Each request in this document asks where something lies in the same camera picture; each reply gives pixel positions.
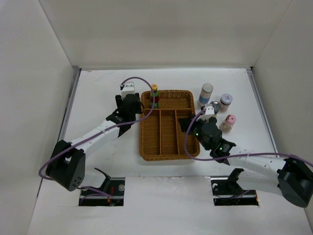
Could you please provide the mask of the green label red sauce bottle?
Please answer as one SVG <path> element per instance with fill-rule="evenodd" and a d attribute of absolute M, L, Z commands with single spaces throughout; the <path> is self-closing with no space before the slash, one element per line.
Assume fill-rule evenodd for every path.
<path fill-rule="evenodd" d="M 157 84 L 152 84 L 153 91 L 150 93 L 150 107 L 154 109 L 158 109 L 160 107 L 159 104 L 159 92 Z"/>

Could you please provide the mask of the silver lid spice jar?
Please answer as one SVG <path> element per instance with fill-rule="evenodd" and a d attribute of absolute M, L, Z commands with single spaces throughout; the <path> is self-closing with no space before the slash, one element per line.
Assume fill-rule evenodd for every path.
<path fill-rule="evenodd" d="M 217 114 L 220 112 L 221 110 L 221 104 L 218 101 L 211 101 L 210 104 L 212 105 L 213 109 L 214 109 L 214 115 L 213 117 L 217 117 Z"/>

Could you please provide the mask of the white blue label shaker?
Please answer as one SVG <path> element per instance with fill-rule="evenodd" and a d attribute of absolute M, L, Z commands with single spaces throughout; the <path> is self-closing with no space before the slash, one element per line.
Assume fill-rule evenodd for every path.
<path fill-rule="evenodd" d="M 198 106 L 204 107 L 210 100 L 214 87 L 210 83 L 203 84 L 201 88 L 201 92 L 199 94 L 199 98 L 197 101 Z"/>

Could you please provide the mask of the red label white lid jar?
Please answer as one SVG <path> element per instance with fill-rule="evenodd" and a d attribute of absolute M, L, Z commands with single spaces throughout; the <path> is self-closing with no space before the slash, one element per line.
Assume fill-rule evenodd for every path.
<path fill-rule="evenodd" d="M 233 101 L 233 97 L 230 94 L 223 94 L 220 98 L 220 104 L 221 104 L 221 112 L 225 112 L 228 107 L 230 106 L 230 104 Z"/>

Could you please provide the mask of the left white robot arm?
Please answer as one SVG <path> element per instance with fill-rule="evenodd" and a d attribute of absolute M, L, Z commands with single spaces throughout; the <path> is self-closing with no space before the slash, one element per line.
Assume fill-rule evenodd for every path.
<path fill-rule="evenodd" d="M 73 141 L 57 142 L 45 170 L 49 179 L 68 191 L 93 187 L 99 195 L 108 193 L 108 175 L 99 169 L 86 170 L 86 160 L 99 148 L 127 132 L 136 121 L 136 115 L 143 112 L 139 93 L 127 94 L 124 98 L 116 95 L 115 100 L 117 109 L 98 127 Z"/>

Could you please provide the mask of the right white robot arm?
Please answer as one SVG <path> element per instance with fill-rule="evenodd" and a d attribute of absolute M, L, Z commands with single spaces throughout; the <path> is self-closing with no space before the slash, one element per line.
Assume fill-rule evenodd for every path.
<path fill-rule="evenodd" d="M 242 190 L 260 190 L 282 196 L 291 204 L 306 208 L 313 195 L 313 164 L 296 155 L 285 153 L 253 153 L 239 148 L 223 138 L 217 119 L 202 120 L 200 116 L 179 118 L 181 131 L 186 137 L 195 136 L 209 151 L 205 161 L 233 166 L 227 188 L 231 193 Z"/>

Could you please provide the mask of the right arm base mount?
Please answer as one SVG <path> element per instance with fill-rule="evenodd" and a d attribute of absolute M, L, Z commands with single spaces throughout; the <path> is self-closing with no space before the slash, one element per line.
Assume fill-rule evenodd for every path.
<path fill-rule="evenodd" d="M 242 168 L 234 169 L 229 176 L 211 177 L 213 203 L 215 206 L 258 206 L 255 190 L 242 189 L 239 176 L 244 172 Z"/>

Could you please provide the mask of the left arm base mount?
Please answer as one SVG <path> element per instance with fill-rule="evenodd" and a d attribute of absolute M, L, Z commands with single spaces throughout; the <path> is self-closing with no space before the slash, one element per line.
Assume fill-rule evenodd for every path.
<path fill-rule="evenodd" d="M 79 206 L 119 207 L 124 205 L 125 178 L 112 178 L 95 168 L 85 174 L 79 198 Z"/>

